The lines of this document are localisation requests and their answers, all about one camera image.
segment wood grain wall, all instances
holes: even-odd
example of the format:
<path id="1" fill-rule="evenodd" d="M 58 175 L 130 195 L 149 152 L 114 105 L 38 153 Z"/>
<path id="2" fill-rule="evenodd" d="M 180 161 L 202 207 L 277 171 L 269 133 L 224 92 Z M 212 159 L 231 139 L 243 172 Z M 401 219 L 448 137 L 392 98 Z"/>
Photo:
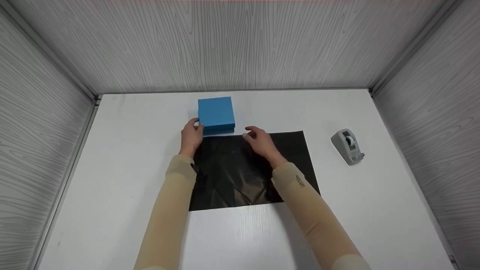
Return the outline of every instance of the wood grain wall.
<path id="1" fill-rule="evenodd" d="M 27 268 L 91 106 L 0 16 L 0 269 Z"/>
<path id="2" fill-rule="evenodd" d="M 100 94 L 367 87 L 440 0 L 17 0 Z"/>
<path id="3" fill-rule="evenodd" d="M 462 269 L 480 269 L 479 14 L 465 0 L 375 97 Z"/>

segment white table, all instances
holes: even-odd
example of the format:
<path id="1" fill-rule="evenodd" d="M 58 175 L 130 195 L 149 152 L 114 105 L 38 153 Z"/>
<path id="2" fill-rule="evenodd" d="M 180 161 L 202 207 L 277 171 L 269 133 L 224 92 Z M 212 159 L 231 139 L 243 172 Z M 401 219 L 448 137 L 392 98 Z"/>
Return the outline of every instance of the white table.
<path id="1" fill-rule="evenodd" d="M 451 270 L 421 196 L 366 89 L 105 95 L 41 270 L 132 269 L 180 130 L 197 99 L 232 96 L 235 134 L 303 130 L 323 198 L 376 270 Z M 330 137 L 349 128 L 365 159 Z M 189 213 L 182 269 L 315 269 L 284 203 Z"/>

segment person's left hand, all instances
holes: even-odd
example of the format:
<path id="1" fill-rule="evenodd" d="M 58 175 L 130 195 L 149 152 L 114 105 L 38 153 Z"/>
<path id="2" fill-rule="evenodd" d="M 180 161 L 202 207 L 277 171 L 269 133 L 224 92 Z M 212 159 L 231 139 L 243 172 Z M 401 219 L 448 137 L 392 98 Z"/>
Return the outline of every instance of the person's left hand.
<path id="1" fill-rule="evenodd" d="M 198 118 L 192 118 L 181 131 L 181 147 L 180 155 L 185 155 L 193 159 L 195 151 L 202 143 L 204 138 L 204 124 L 194 125 L 198 122 Z"/>

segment black plastic sheet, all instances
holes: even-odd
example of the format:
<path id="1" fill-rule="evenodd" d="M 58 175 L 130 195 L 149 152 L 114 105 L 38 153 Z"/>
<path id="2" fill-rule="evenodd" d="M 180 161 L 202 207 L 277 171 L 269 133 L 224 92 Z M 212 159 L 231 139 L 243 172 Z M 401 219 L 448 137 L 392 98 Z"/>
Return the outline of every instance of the black plastic sheet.
<path id="1" fill-rule="evenodd" d="M 270 134 L 278 151 L 320 193 L 303 131 Z M 272 167 L 236 136 L 205 137 L 193 158 L 197 180 L 190 211 L 282 202 Z"/>

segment beige arm sleeve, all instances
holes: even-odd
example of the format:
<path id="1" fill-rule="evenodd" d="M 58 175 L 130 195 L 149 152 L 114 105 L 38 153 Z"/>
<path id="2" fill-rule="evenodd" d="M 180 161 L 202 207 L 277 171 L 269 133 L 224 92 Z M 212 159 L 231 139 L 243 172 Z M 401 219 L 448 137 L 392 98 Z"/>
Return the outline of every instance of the beige arm sleeve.
<path id="1" fill-rule="evenodd" d="M 176 155 L 170 161 L 134 270 L 153 266 L 165 270 L 178 269 L 190 198 L 197 175 L 191 163 L 193 160 L 184 155 Z"/>
<path id="2" fill-rule="evenodd" d="M 293 163 L 274 169 L 272 181 L 323 270 L 370 269 L 328 205 Z"/>

